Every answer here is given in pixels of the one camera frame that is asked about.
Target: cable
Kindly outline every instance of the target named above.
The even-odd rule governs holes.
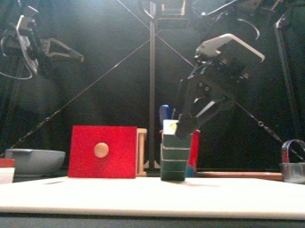
[[[16,26],[12,23],[10,23],[10,25],[14,27],[14,29],[16,31],[18,41],[20,43],[20,48],[22,48],[22,52],[23,52],[23,62],[24,62],[24,65],[27,67],[27,71],[30,73],[30,76],[28,77],[15,77],[15,76],[11,76],[11,75],[6,74],[1,71],[0,71],[0,75],[4,76],[4,77],[8,77],[11,79],[15,79],[15,80],[28,80],[28,79],[31,79],[34,77],[34,73],[36,74],[35,70],[32,69],[35,66],[28,63],[30,62],[30,59],[27,57],[27,51],[24,50],[26,49],[26,47],[24,47],[26,44],[24,44],[24,41],[22,40],[22,36],[19,34],[19,31],[16,29]],[[6,40],[6,38],[3,37],[1,43],[0,43],[0,47],[1,47],[1,50],[3,50],[3,55],[7,57],[6,51],[4,51],[4,40]]]

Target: gray bowl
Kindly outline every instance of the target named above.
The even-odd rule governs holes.
[[[281,174],[285,182],[305,183],[305,163],[281,163]]]
[[[63,151],[7,149],[6,159],[14,159],[15,174],[19,176],[43,176],[60,170],[66,153]]]

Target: red object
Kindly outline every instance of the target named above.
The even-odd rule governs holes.
[[[103,158],[94,154],[98,143],[109,146]],[[137,178],[137,127],[74,126],[68,177]]]
[[[189,166],[197,168],[197,162],[198,162],[198,151],[199,151],[199,134],[201,131],[197,130],[193,132],[191,137],[191,145],[190,145],[190,158],[189,158]]]
[[[14,159],[0,159],[0,167],[15,167]]]

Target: black backdrop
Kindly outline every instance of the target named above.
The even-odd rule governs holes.
[[[198,9],[206,12],[224,4],[222,0],[195,2]],[[22,3],[32,5],[39,10],[40,36],[58,38],[83,54],[84,62],[56,62],[50,77],[38,75],[24,81],[0,77],[1,152],[84,88],[98,81],[19,145],[19,148],[66,151],[68,165],[74,125],[149,127],[149,21],[137,8],[137,0],[32,0]],[[18,4],[6,0],[0,5],[0,28],[4,29],[8,22],[18,21]],[[296,9],[292,17],[293,26],[286,32],[297,90],[297,112],[301,114],[302,12],[301,9]],[[191,72],[191,65],[186,60],[193,62],[194,50],[201,40],[199,33],[193,28],[163,30],[159,36],[166,43],[157,38],[157,111],[162,104],[174,106],[179,80]],[[292,123],[273,28],[262,31],[256,48],[266,56],[266,61],[258,67],[240,102],[284,140],[301,137],[302,132],[296,133]],[[298,62],[297,66],[293,65],[293,58]],[[0,61],[0,70],[16,74],[18,60],[1,57]],[[155,122],[158,159],[158,113]],[[201,131],[201,169],[278,170],[281,144],[238,108],[220,114]]]

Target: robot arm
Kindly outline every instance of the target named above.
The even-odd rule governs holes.
[[[242,95],[238,91],[265,59],[250,45],[260,37],[258,29],[278,21],[292,2],[294,0],[233,0],[202,14],[202,23],[208,26],[202,27],[202,44],[195,52],[198,64],[189,78],[179,82],[173,112],[173,118],[179,120],[175,132],[179,139],[221,111],[233,108]]]
[[[179,120],[175,135],[185,138],[216,115],[234,106],[244,85],[265,56],[233,34],[202,42],[197,49],[198,66],[179,82],[173,118]]]

